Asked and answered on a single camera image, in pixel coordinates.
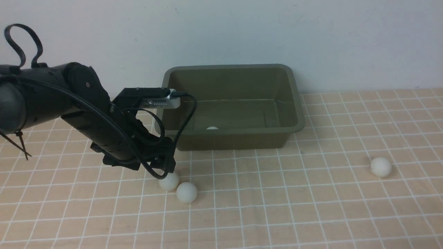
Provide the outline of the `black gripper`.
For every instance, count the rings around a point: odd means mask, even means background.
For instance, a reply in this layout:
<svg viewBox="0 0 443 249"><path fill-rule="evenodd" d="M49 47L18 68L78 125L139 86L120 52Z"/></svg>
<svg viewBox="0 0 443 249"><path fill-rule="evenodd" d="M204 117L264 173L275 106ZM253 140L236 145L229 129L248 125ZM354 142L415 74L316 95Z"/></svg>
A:
<svg viewBox="0 0 443 249"><path fill-rule="evenodd" d="M150 174L155 174L157 169L164 174L173 173L176 143L166 136L164 124L154 112L144 109L159 126L158 136L151 134L142 121L136 118L138 111L115 109L105 113L92 109L93 117L97 118L100 125L93 128L91 148L104 154L105 165L132 170L143 166Z"/></svg>

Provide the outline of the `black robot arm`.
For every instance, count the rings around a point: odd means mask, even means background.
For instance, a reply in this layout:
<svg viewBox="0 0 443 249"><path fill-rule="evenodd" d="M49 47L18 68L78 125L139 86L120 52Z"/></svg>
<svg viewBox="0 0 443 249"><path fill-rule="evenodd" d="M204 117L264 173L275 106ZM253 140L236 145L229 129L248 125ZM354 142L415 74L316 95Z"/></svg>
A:
<svg viewBox="0 0 443 249"><path fill-rule="evenodd" d="M61 118L92 141L103 164L172 173L173 140L151 134L136 114L147 98L167 95L166 89L125 88L111 100L92 67L68 63L53 68L21 70L1 67L1 135Z"/></svg>

